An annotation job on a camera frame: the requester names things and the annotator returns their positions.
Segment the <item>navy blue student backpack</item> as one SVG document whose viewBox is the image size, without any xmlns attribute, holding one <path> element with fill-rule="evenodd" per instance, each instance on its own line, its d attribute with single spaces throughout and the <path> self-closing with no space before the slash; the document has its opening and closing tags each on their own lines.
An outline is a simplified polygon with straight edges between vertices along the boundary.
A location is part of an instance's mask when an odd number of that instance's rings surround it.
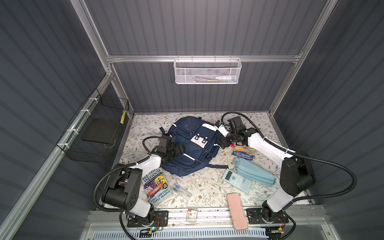
<svg viewBox="0 0 384 240">
<path fill-rule="evenodd" d="M 223 136 L 213 124 L 187 116 L 177 120 L 168 134 L 173 143 L 185 148 L 184 153 L 162 164 L 162 168 L 170 174 L 184 177 L 203 168 L 228 168 L 227 165 L 210 163 L 219 152 L 218 140 Z"/>
</svg>

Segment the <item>purple 143-storey treehouse book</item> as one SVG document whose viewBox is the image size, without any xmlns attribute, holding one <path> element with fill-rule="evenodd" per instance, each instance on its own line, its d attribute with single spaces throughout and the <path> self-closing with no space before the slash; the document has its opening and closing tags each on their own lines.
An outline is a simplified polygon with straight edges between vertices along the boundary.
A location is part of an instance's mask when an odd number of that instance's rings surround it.
<svg viewBox="0 0 384 240">
<path fill-rule="evenodd" d="M 142 183 L 149 203 L 154 206 L 172 195 L 171 188 L 167 183 L 161 168 L 152 170 L 143 176 Z"/>
</svg>

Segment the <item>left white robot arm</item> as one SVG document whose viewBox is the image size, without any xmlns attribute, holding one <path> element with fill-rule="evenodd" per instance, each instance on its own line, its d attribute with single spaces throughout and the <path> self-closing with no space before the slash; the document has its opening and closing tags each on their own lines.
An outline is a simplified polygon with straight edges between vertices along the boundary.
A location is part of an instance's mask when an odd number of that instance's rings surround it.
<svg viewBox="0 0 384 240">
<path fill-rule="evenodd" d="M 161 166 L 185 153 L 182 144 L 158 149 L 159 152 L 131 166 L 117 164 L 105 177 L 107 183 L 101 196 L 102 202 L 112 206 L 113 210 L 148 217 L 151 221 L 154 206 L 172 194 Z"/>
</svg>

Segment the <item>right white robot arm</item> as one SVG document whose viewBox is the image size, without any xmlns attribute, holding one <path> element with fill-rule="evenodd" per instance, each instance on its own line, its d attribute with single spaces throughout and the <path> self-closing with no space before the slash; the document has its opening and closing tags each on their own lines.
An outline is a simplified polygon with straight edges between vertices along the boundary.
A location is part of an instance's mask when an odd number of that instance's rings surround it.
<svg viewBox="0 0 384 240">
<path fill-rule="evenodd" d="M 225 125 L 218 121 L 215 128 L 223 136 L 218 140 L 222 148 L 229 147 L 232 143 L 241 143 L 268 157 L 275 162 L 281 170 L 280 188 L 263 203 L 262 216 L 266 223 L 272 223 L 279 215 L 283 214 L 293 204 L 293 199 L 301 192 L 316 183 L 315 173 L 310 160 L 305 157 L 295 157 L 288 150 L 274 146 L 268 138 L 254 128 L 247 129 L 244 125 L 231 127 L 228 131 Z"/>
</svg>

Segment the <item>clear plastic pen pack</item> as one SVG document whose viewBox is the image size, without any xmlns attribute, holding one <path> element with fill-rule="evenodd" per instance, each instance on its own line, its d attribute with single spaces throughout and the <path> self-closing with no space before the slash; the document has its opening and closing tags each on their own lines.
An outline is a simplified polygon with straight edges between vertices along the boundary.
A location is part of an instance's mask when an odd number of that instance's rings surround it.
<svg viewBox="0 0 384 240">
<path fill-rule="evenodd" d="M 177 185 L 177 184 L 174 184 L 173 187 L 172 187 L 173 191 L 175 193 L 177 193 L 179 196 L 181 196 L 184 200 L 186 200 L 187 202 L 192 198 L 192 194 L 187 191 L 186 189 L 184 189 L 183 187 L 181 187 L 180 185 Z"/>
</svg>

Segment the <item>blue 91-storey treehouse book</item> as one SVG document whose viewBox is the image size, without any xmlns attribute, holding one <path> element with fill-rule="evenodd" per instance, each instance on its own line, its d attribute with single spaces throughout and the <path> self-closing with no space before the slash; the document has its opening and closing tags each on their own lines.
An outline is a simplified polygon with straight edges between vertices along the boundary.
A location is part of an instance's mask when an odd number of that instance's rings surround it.
<svg viewBox="0 0 384 240">
<path fill-rule="evenodd" d="M 253 161 L 256 150 L 247 146 L 235 146 L 232 155 L 248 161 Z"/>
</svg>

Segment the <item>light blue pencil case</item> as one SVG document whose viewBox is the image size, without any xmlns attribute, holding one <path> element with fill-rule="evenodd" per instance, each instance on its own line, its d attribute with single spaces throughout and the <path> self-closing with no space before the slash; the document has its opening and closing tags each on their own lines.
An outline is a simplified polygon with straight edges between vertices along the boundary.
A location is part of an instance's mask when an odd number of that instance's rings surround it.
<svg viewBox="0 0 384 240">
<path fill-rule="evenodd" d="M 248 180 L 268 187 L 272 187 L 276 183 L 275 176 L 272 173 L 258 167 L 248 160 L 235 158 L 234 165 L 236 172 Z"/>
</svg>

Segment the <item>light blue calculator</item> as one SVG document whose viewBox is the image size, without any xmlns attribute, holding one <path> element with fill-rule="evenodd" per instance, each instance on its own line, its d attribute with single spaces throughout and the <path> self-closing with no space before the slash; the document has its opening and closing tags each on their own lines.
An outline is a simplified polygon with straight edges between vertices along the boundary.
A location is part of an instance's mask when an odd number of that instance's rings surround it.
<svg viewBox="0 0 384 240">
<path fill-rule="evenodd" d="M 230 169 L 226 169 L 222 180 L 246 194 L 250 192 L 253 184 L 251 180 L 246 179 L 245 177 L 237 174 L 236 172 Z"/>
</svg>

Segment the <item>white glue bottle in basket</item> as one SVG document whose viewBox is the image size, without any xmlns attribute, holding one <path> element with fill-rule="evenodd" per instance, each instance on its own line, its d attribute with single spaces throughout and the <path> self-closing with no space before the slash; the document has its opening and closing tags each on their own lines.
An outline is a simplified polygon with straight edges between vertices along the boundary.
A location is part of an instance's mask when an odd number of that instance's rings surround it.
<svg viewBox="0 0 384 240">
<path fill-rule="evenodd" d="M 215 77 L 216 81 L 222 81 L 222 82 L 236 82 L 237 77 L 236 76 L 218 76 Z"/>
</svg>

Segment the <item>yellow tag on basket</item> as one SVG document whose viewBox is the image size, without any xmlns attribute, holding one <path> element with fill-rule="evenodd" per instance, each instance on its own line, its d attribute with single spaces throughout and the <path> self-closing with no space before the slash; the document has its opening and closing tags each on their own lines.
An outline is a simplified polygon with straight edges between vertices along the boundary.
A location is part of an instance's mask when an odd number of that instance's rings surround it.
<svg viewBox="0 0 384 240">
<path fill-rule="evenodd" d="M 121 119 L 120 119 L 120 124 L 124 124 L 124 121 L 125 121 L 125 117 L 126 117 L 126 111 L 124 110 L 123 112 L 122 112 L 122 116 L 121 116 Z"/>
</svg>

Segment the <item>small clear eraser box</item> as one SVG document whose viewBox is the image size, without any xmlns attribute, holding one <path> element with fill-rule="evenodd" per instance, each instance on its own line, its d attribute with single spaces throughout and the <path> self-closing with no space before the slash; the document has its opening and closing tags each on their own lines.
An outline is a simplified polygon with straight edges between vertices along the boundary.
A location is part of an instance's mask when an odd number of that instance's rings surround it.
<svg viewBox="0 0 384 240">
<path fill-rule="evenodd" d="M 189 207 L 186 216 L 186 222 L 189 224 L 196 224 L 198 216 L 198 209 L 195 207 Z"/>
</svg>

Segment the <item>pink pencil case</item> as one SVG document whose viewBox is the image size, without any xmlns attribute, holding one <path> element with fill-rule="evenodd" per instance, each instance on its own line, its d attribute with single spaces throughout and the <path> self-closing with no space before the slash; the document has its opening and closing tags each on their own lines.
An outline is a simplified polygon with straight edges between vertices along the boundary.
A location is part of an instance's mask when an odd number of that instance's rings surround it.
<svg viewBox="0 0 384 240">
<path fill-rule="evenodd" d="M 243 231 L 249 227 L 240 195 L 231 193 L 227 195 L 228 208 L 235 230 Z"/>
</svg>

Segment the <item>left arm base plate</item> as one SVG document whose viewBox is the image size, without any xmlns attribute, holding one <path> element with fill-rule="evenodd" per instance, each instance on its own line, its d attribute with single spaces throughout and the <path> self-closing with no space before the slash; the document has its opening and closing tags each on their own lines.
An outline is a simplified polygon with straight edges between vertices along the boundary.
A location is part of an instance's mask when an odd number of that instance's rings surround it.
<svg viewBox="0 0 384 240">
<path fill-rule="evenodd" d="M 150 211 L 146 217 L 127 216 L 128 228 L 139 227 L 166 227 L 169 220 L 169 211 Z"/>
</svg>

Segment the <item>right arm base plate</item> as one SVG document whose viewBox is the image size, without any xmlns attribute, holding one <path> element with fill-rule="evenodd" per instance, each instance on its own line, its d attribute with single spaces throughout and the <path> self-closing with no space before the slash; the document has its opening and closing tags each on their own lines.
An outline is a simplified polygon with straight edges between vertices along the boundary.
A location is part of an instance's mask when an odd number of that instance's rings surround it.
<svg viewBox="0 0 384 240">
<path fill-rule="evenodd" d="M 250 224 L 287 224 L 290 222 L 284 212 L 274 213 L 268 208 L 248 208 L 246 217 Z"/>
</svg>

